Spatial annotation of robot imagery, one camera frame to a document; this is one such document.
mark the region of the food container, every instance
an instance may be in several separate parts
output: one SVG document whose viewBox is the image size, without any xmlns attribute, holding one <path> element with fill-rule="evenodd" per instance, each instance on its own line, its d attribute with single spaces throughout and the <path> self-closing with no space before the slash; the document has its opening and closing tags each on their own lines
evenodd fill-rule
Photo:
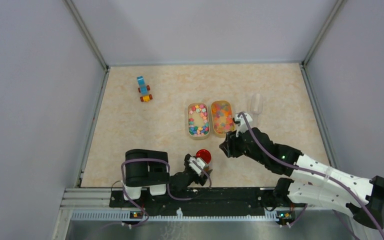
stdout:
<svg viewBox="0 0 384 240">
<path fill-rule="evenodd" d="M 231 104 L 226 100 L 211 104 L 212 128 L 217 137 L 224 138 L 226 133 L 235 130 Z"/>
<path fill-rule="evenodd" d="M 187 135 L 194 140 L 208 138 L 211 132 L 211 113 L 207 105 L 194 102 L 187 107 Z"/>
</svg>

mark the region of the metal frame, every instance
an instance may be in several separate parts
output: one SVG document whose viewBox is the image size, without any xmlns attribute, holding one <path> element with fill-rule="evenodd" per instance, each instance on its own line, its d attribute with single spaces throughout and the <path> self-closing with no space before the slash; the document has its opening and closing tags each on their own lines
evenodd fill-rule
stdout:
<svg viewBox="0 0 384 240">
<path fill-rule="evenodd" d="M 92 38 L 91 33 L 89 32 L 75 4 L 73 3 L 73 0 L 63 0 L 63 2 L 66 4 L 67 8 L 72 14 L 74 21 L 76 22 L 77 26 L 79 27 L 79 30 L 83 34 L 91 51 L 95 54 L 102 68 L 105 70 L 105 77 L 102 81 L 102 85 L 99 90 L 98 97 L 96 99 L 96 105 L 93 112 L 93 117 L 91 118 L 91 122 L 90 122 L 90 129 L 88 130 L 88 133 L 87 133 L 87 141 L 84 146 L 84 153 L 81 156 L 81 165 L 79 168 L 77 182 L 73 186 L 74 188 L 66 189 L 64 192 L 58 217 L 57 217 L 57 221 L 54 228 L 54 233 L 52 236 L 53 240 L 66 239 L 70 220 L 74 211 L 82 210 L 82 211 L 92 212 L 92 211 L 112 210 L 112 208 L 109 208 L 111 188 L 79 188 L 82 181 L 83 173 L 86 167 L 86 162 L 89 156 L 89 150 L 92 144 L 93 134 L 95 131 L 99 111 L 100 111 L 102 100 L 104 97 L 104 92 L 105 92 L 105 88 L 106 88 L 108 77 L 109 77 L 110 67 L 106 64 L 101 52 L 99 51 L 97 44 Z M 329 159 L 330 164 L 335 168 L 339 168 L 338 162 L 336 160 L 336 154 L 331 144 L 329 131 L 326 127 L 326 123 L 321 111 L 321 107 L 319 105 L 317 95 L 314 91 L 312 80 L 308 74 L 307 66 L 309 62 L 312 60 L 318 46 L 326 36 L 326 33 L 330 29 L 330 26 L 336 19 L 336 16 L 338 15 L 338 13 L 343 8 L 346 2 L 347 0 L 336 1 L 331 13 L 329 14 L 323 27 L 321 28 L 319 34 L 317 35 L 317 38 L 315 39 L 307 55 L 305 56 L 305 59 L 299 64 L 327 157 Z M 351 222 L 351 225 L 352 225 L 352 228 L 356 230 L 356 234 L 358 234 L 359 236 L 363 235 L 366 237 L 365 239 L 367 239 L 367 236 L 369 235 L 369 233 L 364 228 L 362 228 L 361 225 L 353 224 L 352 222 Z"/>
<path fill-rule="evenodd" d="M 322 42 L 323 38 L 325 37 L 326 33 L 332 26 L 332 23 L 335 21 L 336 17 L 338 16 L 339 12 L 344 7 L 347 0 L 337 0 L 335 5 L 333 6 L 332 11 L 330 12 L 329 16 L 327 17 L 326 21 L 324 22 L 323 26 L 321 27 L 320 32 L 318 33 L 317 37 L 315 38 L 313 44 L 310 47 L 310 50 L 308 51 L 307 55 L 305 56 L 304 60 L 302 61 L 302 65 L 304 68 L 307 67 L 311 59 L 313 58 L 314 53 L 316 52 L 317 48 L 319 47 L 320 43 Z"/>
<path fill-rule="evenodd" d="M 81 159 L 79 160 L 80 166 L 78 168 L 79 170 L 78 170 L 77 178 L 73 186 L 74 188 L 79 188 L 82 184 L 83 174 L 85 173 L 86 162 L 88 161 L 89 151 L 91 149 L 92 139 L 94 138 L 95 127 L 97 126 L 98 115 L 101 109 L 102 100 L 104 98 L 105 88 L 107 87 L 109 76 L 110 76 L 110 68 L 108 68 L 105 71 L 105 75 L 102 80 L 102 85 L 99 89 L 97 98 L 95 100 L 95 108 L 93 111 L 93 116 L 90 118 L 90 122 L 88 124 L 90 128 L 86 135 L 86 143 L 84 144 L 84 147 L 83 147 L 83 154 L 81 155 Z"/>
<path fill-rule="evenodd" d="M 95 43 L 94 38 L 92 37 L 91 32 L 86 27 L 85 22 L 83 21 L 82 16 L 80 15 L 79 11 L 77 10 L 76 5 L 74 4 L 73 0 L 62 0 L 65 3 L 65 6 L 70 11 L 75 23 L 77 24 L 78 29 L 80 30 L 81 34 L 83 35 L 84 39 L 86 40 L 86 43 L 89 45 L 90 50 L 93 52 L 97 60 L 99 61 L 102 68 L 106 71 L 108 70 L 109 66 L 105 62 L 104 57 L 101 54 L 101 51 L 98 48 L 98 45 Z"/>
</svg>

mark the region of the white cable clip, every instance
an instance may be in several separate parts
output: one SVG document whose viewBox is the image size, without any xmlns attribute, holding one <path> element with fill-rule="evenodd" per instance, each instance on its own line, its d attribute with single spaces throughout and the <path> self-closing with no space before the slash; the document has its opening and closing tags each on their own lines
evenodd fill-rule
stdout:
<svg viewBox="0 0 384 240">
<path fill-rule="evenodd" d="M 334 172 L 334 168 L 331 167 L 331 166 L 328 166 L 326 168 L 326 171 L 324 172 L 325 176 L 324 176 L 324 183 L 326 183 L 329 178 L 331 177 L 332 173 Z"/>
</svg>

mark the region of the metal surface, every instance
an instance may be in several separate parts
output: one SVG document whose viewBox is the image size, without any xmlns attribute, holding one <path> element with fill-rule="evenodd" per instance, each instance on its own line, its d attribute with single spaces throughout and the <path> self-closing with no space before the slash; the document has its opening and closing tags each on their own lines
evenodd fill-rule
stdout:
<svg viewBox="0 0 384 240">
<path fill-rule="evenodd" d="M 81 165 L 80 165 L 80 169 L 78 172 L 77 181 L 73 186 L 74 188 L 79 188 L 82 184 L 83 173 L 85 172 L 86 162 L 88 161 L 89 151 L 91 149 L 92 139 L 94 138 L 95 127 L 97 126 L 98 115 L 99 115 L 99 111 L 101 109 L 102 99 L 104 98 L 105 88 L 107 86 L 109 76 L 110 76 L 110 68 L 108 68 L 105 72 L 105 76 L 103 77 L 103 80 L 102 80 L 102 85 L 101 85 L 101 87 L 99 89 L 99 93 L 97 95 L 98 97 L 95 101 L 96 104 L 95 104 L 95 108 L 93 111 L 93 117 L 90 119 L 90 123 L 88 125 L 88 126 L 90 126 L 90 129 L 87 133 L 87 137 L 86 137 L 87 140 L 86 140 L 86 144 L 84 146 L 83 155 L 81 156 Z"/>
<path fill-rule="evenodd" d="M 330 28 L 330 26 L 334 22 L 336 16 L 338 15 L 338 13 L 340 12 L 340 10 L 342 9 L 342 7 L 344 6 L 344 4 L 346 2 L 347 2 L 347 0 L 337 0 L 336 1 L 335 5 L 333 6 L 332 11 L 330 12 L 329 16 L 327 17 L 326 21 L 324 22 L 323 26 L 321 27 L 320 32 L 318 33 L 314 43 L 311 45 L 310 50 L 308 51 L 307 55 L 305 56 L 304 61 L 302 62 L 304 67 L 306 67 L 307 64 L 310 62 L 310 60 L 312 59 L 315 51 L 317 50 L 317 47 L 319 46 L 319 44 L 323 40 L 323 37 L 326 35 L 328 29 Z"/>
<path fill-rule="evenodd" d="M 86 40 L 86 42 L 89 45 L 90 49 L 92 50 L 93 54 L 95 54 L 95 57 L 98 59 L 102 68 L 104 70 L 108 69 L 108 65 L 106 64 L 104 57 L 102 56 L 97 44 L 95 43 L 94 39 L 92 38 L 91 33 L 89 32 L 88 28 L 86 27 L 85 22 L 82 19 L 82 16 L 80 16 L 80 13 L 77 10 L 77 7 L 74 4 L 74 2 L 72 0 L 62 0 L 62 1 L 65 3 L 65 5 L 67 6 L 71 15 L 73 16 L 74 21 L 76 22 L 81 34 L 83 35 L 84 39 Z"/>
<path fill-rule="evenodd" d="M 274 222 L 193 221 L 148 222 L 131 230 L 118 221 L 72 220 L 66 240 L 351 240 L 351 235 L 331 210 L 308 210 L 291 228 L 279 228 Z"/>
<path fill-rule="evenodd" d="M 58 217 L 55 223 L 55 228 L 52 234 L 52 240 L 66 239 L 72 214 L 72 210 L 59 210 Z"/>
<path fill-rule="evenodd" d="M 60 209 L 110 209 L 110 197 L 111 188 L 69 188 L 62 196 Z"/>
<path fill-rule="evenodd" d="M 310 100 L 312 110 L 314 112 L 315 120 L 317 122 L 318 130 L 320 131 L 321 140 L 323 141 L 324 149 L 326 151 L 327 159 L 332 167 L 340 169 L 336 160 L 336 154 L 331 144 L 331 138 L 329 135 L 328 128 L 326 127 L 325 119 L 317 100 L 316 93 L 314 92 L 313 83 L 309 75 L 307 74 L 307 68 L 304 64 L 299 65 L 301 68 L 302 78 L 304 79 L 305 87 L 307 88 L 308 98 Z"/>
<path fill-rule="evenodd" d="M 73 221 L 122 221 L 139 222 L 141 218 L 130 216 L 131 210 L 113 209 L 95 209 L 95 210 L 74 210 L 71 216 Z M 278 221 L 278 213 L 274 211 L 265 211 L 261 216 L 183 216 L 182 210 L 177 210 L 173 216 L 150 216 L 148 222 L 275 222 Z"/>
</svg>

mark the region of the blue toy block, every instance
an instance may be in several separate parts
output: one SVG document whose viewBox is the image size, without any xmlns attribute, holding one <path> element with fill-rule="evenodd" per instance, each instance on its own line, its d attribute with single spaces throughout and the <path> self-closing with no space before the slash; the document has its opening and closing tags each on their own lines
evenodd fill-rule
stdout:
<svg viewBox="0 0 384 240">
<path fill-rule="evenodd" d="M 141 86 L 140 87 L 140 93 L 142 94 L 142 95 L 148 95 L 148 89 L 147 89 L 147 86 Z"/>
<path fill-rule="evenodd" d="M 141 87 L 142 85 L 145 85 L 145 80 L 143 76 L 138 76 L 137 78 L 137 84 Z"/>
</svg>

